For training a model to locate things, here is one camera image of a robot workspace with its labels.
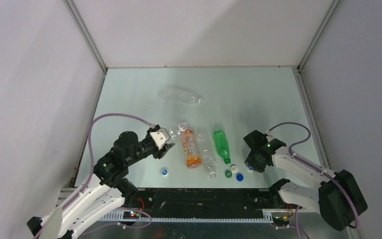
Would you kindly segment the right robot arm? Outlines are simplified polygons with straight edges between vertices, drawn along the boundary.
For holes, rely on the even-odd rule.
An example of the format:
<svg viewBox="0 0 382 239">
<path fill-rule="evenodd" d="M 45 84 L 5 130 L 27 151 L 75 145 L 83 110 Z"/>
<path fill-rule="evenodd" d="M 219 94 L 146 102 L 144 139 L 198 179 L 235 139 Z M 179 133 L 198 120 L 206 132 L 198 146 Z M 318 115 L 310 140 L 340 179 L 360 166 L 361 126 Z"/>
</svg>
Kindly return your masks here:
<svg viewBox="0 0 382 239">
<path fill-rule="evenodd" d="M 355 177 L 347 170 L 335 172 L 309 162 L 283 141 L 269 133 L 254 130 L 243 140 L 250 149 L 246 166 L 263 173 L 267 166 L 282 169 L 303 182 L 278 180 L 269 187 L 269 200 L 275 208 L 286 204 L 318 213 L 333 229 L 343 231 L 357 222 L 368 208 Z"/>
</svg>

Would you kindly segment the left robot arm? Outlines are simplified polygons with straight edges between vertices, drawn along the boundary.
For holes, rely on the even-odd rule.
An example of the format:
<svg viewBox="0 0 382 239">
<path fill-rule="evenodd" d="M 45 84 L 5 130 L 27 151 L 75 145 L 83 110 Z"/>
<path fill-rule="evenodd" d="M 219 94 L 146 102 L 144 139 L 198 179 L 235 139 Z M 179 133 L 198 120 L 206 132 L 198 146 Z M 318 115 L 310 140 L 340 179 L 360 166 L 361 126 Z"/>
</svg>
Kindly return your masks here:
<svg viewBox="0 0 382 239">
<path fill-rule="evenodd" d="M 56 209 L 40 218 L 32 217 L 27 227 L 35 239 L 44 238 L 49 220 L 58 219 L 51 230 L 54 239 L 76 239 L 88 227 L 110 211 L 137 202 L 138 189 L 128 179 L 129 167 L 152 156 L 161 159 L 174 146 L 168 131 L 155 125 L 147 130 L 143 140 L 136 133 L 125 131 L 112 148 L 93 166 L 90 176 Z"/>
</svg>

